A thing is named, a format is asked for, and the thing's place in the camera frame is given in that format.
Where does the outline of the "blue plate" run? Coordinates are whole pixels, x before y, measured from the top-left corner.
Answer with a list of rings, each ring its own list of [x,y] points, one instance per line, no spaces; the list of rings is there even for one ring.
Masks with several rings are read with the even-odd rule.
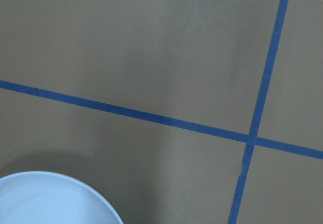
[[[111,204],[75,178],[41,171],[1,178],[1,223],[122,223]]]

